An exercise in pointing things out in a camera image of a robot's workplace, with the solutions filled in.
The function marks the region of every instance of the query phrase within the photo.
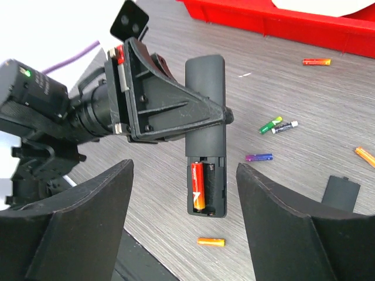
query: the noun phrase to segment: white paper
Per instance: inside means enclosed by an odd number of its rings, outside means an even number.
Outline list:
[[[279,9],[323,16],[346,16],[358,12],[375,0],[272,0]]]

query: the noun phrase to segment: red battery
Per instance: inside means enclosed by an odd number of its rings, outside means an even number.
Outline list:
[[[304,59],[304,66],[330,66],[331,59]]]
[[[203,178],[203,163],[192,163],[192,182],[193,182],[193,203],[194,209],[201,212],[206,208],[204,201],[204,178]]]

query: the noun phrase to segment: orange battery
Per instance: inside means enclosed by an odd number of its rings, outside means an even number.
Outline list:
[[[369,152],[365,151],[361,146],[356,148],[354,152],[357,153],[368,164],[375,168],[375,157],[372,156]]]
[[[304,66],[330,66],[331,59],[304,59]]]
[[[197,239],[197,243],[198,243],[199,245],[224,247],[224,246],[225,246],[225,239],[217,239],[217,238],[198,238],[198,239]]]
[[[204,178],[203,178],[203,163],[192,163],[192,182],[193,182],[193,203],[194,209],[198,212],[206,208],[204,201]]]

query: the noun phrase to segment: aa battery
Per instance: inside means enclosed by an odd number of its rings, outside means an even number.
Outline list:
[[[206,208],[204,201],[204,178],[203,178],[203,163],[195,162],[191,164],[192,168],[192,183],[193,183],[193,203],[194,209],[202,212]]]
[[[361,146],[356,148],[356,150],[354,152],[357,153],[368,164],[370,164],[371,166],[373,166],[375,168],[375,157],[372,156],[369,152],[364,150]]]
[[[281,122],[282,122],[282,117],[278,116],[275,119],[273,119],[271,122],[265,124],[262,128],[260,128],[259,133],[263,135],[264,133],[267,133],[270,129],[272,129],[277,124],[280,124]]]
[[[304,66],[330,66],[331,59],[304,59]]]
[[[272,133],[280,133],[280,132],[292,129],[294,127],[297,127],[297,126],[298,126],[298,122],[297,121],[292,121],[290,123],[287,123],[287,124],[284,124],[284,125],[272,128],[271,130],[272,130]]]
[[[273,158],[274,158],[274,156],[271,153],[246,155],[246,157],[245,157],[246,161],[249,161],[249,162],[252,162],[252,161],[267,161],[267,160],[273,160]]]
[[[216,247],[224,247],[225,246],[225,239],[217,239],[217,238],[198,238],[197,243],[199,245],[208,245],[208,246],[216,246]]]

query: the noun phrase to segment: purple battery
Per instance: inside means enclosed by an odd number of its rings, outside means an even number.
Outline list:
[[[266,161],[273,160],[273,158],[274,156],[271,153],[246,155],[246,161]]]

